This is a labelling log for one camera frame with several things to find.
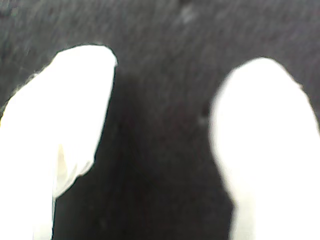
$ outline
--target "dark gray carpet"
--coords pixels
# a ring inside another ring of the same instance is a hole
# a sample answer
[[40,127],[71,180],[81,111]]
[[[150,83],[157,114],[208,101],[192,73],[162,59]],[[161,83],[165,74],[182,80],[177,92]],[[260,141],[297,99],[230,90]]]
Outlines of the dark gray carpet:
[[0,1],[1,105],[57,51],[105,44],[118,58],[96,163],[58,199],[54,240],[226,240],[209,100],[233,67],[266,56],[318,114],[319,14],[317,0]]

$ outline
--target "black carpet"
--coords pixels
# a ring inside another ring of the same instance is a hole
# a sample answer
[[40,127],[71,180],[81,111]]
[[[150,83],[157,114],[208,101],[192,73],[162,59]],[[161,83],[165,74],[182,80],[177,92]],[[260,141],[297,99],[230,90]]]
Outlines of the black carpet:
[[57,200],[54,240],[226,240],[209,101],[265,56],[320,114],[319,14],[317,0],[0,1],[1,105],[62,49],[104,44],[118,59],[95,165]]

